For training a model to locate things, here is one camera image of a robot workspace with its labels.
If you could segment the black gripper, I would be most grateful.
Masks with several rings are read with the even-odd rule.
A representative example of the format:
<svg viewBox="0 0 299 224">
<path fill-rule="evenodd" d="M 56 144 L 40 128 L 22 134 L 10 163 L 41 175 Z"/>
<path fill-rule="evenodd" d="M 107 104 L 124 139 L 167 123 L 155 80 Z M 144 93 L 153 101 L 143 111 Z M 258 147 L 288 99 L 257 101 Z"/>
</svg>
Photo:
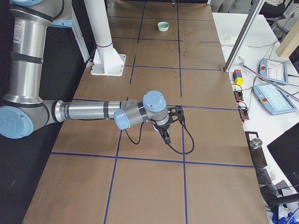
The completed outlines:
<svg viewBox="0 0 299 224">
<path fill-rule="evenodd" d="M 168 119 L 165 124 L 159 125 L 156 123 L 156 129 L 160 131 L 161 137 L 163 138 L 165 144 L 171 144 L 170 135 L 168 128 L 170 125 L 176 121 L 179 121 L 182 126 L 185 126 L 184 111 L 181 106 L 176 105 L 174 107 L 168 107 Z"/>
</svg>

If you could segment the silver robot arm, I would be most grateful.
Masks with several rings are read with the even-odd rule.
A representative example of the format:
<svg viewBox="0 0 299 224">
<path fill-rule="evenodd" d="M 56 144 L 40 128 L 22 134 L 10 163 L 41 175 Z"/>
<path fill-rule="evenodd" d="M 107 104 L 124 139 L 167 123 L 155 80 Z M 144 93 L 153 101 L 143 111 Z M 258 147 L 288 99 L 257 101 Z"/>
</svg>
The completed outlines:
<svg viewBox="0 0 299 224">
<path fill-rule="evenodd" d="M 110 120 L 121 130 L 153 122 L 167 145 L 168 128 L 185 124 L 180 106 L 167 107 L 159 91 L 147 92 L 141 101 L 64 102 L 39 96 L 46 30 L 49 26 L 72 26 L 70 0 L 12 0 L 14 40 L 11 52 L 9 92 L 0 108 L 1 135 L 19 139 L 48 124 L 65 120 Z"/>
</svg>

